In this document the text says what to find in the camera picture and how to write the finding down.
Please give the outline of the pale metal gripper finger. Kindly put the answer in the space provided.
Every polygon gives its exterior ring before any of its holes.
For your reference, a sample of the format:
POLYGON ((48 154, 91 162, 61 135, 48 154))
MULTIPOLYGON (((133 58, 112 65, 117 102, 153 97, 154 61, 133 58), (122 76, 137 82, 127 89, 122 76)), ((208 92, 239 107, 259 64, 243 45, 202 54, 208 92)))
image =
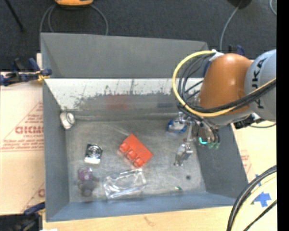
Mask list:
POLYGON ((185 156, 185 144, 181 144, 179 148, 177 149, 176 155, 175 155, 175 166, 182 166, 185 156))
POLYGON ((186 145, 184 149, 184 160, 187 160, 194 153, 190 145, 186 145))

